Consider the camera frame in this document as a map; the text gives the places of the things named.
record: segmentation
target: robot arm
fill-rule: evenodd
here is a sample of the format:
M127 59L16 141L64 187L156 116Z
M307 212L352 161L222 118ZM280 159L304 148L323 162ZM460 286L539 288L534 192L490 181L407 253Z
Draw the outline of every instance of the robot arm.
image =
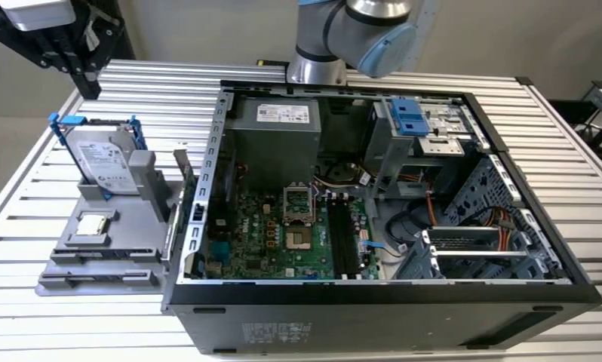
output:
M299 0L291 83L344 84L346 64L372 78L407 60L415 27L410 0Z
M40 68L69 74L84 99L100 94L96 73L123 33L123 20L80 0L0 0L0 42Z
M410 0L299 0L288 82L344 85L346 64L372 78L394 72L415 38L410 10ZM123 33L124 21L85 0L0 0L0 42L69 74L84 99L100 94L96 73Z

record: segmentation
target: green circuit board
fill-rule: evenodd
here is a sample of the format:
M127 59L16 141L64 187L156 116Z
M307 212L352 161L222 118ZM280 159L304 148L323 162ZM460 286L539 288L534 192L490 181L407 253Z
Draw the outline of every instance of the green circuit board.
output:
M284 225L283 194L243 192L235 208L235 230L230 242L230 258L223 265L223 279L334 279L330 221L326 199L316 198L306 205L299 194L296 210L312 207L311 226ZM370 234L363 202L350 202L352 215L352 243L359 250L359 230ZM362 268L363 279L378 278L375 255L367 253L368 266Z

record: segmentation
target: white wall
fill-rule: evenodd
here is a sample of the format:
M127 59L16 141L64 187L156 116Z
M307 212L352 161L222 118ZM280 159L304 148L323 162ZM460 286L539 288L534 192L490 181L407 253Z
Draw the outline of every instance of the white wall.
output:
M71 90L65 75L40 69L0 43L0 116L47 116Z
M440 1L418 71L526 75L550 97L578 97L602 79L602 0ZM121 0L121 7L143 59L291 59L296 0ZM71 89L65 75L0 45L0 115L44 116Z
M581 97L602 80L602 0L442 0L418 71L525 75Z
M296 0L125 0L147 59L255 64L291 60Z

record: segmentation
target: chip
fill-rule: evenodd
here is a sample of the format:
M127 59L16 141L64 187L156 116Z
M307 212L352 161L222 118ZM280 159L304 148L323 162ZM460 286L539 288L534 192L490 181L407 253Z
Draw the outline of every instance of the chip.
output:
M306 227L290 227L284 230L284 245L292 250L312 248L312 232Z

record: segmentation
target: open computer tower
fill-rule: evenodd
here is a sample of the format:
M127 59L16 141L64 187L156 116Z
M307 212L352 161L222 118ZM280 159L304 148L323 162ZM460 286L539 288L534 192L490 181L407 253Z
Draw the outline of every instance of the open computer tower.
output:
M181 229L206 354L508 348L602 303L472 94L224 81Z

